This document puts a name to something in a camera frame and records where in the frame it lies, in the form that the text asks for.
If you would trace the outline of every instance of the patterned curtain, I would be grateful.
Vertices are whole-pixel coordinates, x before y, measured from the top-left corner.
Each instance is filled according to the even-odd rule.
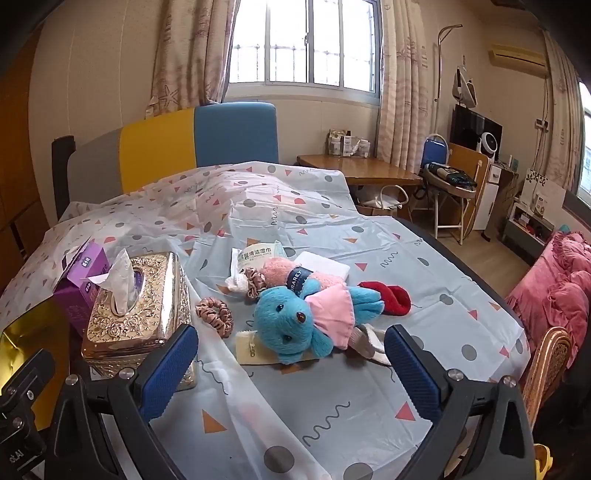
[[[544,32],[554,114],[550,137],[550,153],[540,173],[566,190],[573,186],[575,171],[581,162],[581,124],[583,106],[579,90],[579,78],[573,64],[562,48]]]
[[[382,0],[382,27],[377,155],[417,173],[427,136],[427,48],[420,6],[411,0]]]
[[[168,0],[146,116],[222,101],[239,0]]]

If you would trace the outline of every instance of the pink bed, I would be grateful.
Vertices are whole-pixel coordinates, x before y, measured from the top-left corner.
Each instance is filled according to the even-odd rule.
[[[523,321],[532,353],[550,327],[569,332],[570,367],[587,332],[590,295],[591,246],[580,232],[556,232],[506,302]]]

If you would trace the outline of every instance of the label tag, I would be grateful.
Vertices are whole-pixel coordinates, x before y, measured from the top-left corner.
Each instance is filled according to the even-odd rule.
[[[310,275],[312,275],[312,273],[314,272],[307,268],[295,267],[287,276],[287,285],[285,286],[293,293],[300,296],[301,289],[304,287],[304,282]]]

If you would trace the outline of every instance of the scrunchie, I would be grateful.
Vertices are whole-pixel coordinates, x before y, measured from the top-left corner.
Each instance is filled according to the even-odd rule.
[[[195,311],[199,318],[217,330],[222,338],[228,338],[232,333],[234,321],[232,312],[224,302],[214,298],[206,298],[197,303]]]
[[[248,291],[246,292],[246,296],[251,300],[256,300],[259,297],[259,294],[267,289],[265,276],[251,267],[245,268],[244,274],[248,280]]]

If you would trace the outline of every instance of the wicker chair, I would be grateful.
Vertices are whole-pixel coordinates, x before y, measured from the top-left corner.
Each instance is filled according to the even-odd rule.
[[[527,418],[532,428],[538,410],[560,384],[571,348],[569,333],[562,327],[552,327],[546,332],[535,352],[522,392]]]

